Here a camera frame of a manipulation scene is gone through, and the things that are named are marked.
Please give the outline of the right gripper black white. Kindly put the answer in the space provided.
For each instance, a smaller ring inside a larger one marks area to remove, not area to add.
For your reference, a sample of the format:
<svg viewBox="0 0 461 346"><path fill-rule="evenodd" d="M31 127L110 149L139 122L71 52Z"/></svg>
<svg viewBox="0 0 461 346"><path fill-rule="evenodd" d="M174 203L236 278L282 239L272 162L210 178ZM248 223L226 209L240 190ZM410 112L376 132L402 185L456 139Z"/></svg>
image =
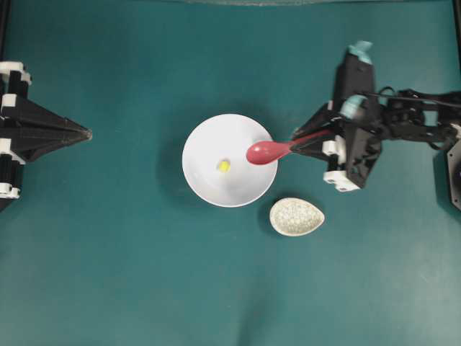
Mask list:
<svg viewBox="0 0 461 346"><path fill-rule="evenodd" d="M364 112L363 100L345 101L339 113L327 102L292 134L290 150L328 161L323 180L339 192L362 189L382 151L375 134L359 127Z"/></svg>

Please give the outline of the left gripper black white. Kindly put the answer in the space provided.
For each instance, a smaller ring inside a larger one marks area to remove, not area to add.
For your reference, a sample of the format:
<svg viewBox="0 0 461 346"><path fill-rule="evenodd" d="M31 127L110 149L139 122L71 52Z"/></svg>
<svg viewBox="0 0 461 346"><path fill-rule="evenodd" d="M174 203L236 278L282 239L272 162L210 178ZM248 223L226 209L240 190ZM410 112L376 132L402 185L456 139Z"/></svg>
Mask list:
<svg viewBox="0 0 461 346"><path fill-rule="evenodd" d="M1 62L1 211L20 197L26 163L92 138L89 129L26 99L31 84L23 63ZM14 130L20 123L60 130Z"/></svg>

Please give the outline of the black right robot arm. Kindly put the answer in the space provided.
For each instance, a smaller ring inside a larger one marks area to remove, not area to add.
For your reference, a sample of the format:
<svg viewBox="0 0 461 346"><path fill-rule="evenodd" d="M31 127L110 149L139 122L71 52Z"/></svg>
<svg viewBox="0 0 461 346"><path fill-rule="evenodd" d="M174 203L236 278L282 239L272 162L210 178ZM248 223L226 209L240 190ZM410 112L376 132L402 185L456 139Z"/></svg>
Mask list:
<svg viewBox="0 0 461 346"><path fill-rule="evenodd" d="M327 161L325 181L341 192L362 189L384 141L445 150L460 139L460 92L362 91L322 106L292 137L291 149Z"/></svg>

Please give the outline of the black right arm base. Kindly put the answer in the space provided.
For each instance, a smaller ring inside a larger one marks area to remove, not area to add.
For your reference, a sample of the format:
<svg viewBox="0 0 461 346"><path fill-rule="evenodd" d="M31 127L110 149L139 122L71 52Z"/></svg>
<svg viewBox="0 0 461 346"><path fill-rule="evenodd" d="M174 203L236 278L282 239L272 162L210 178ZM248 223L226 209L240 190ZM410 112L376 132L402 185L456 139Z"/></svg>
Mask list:
<svg viewBox="0 0 461 346"><path fill-rule="evenodd" d="M435 155L434 184L438 204L460 214L460 141Z"/></svg>

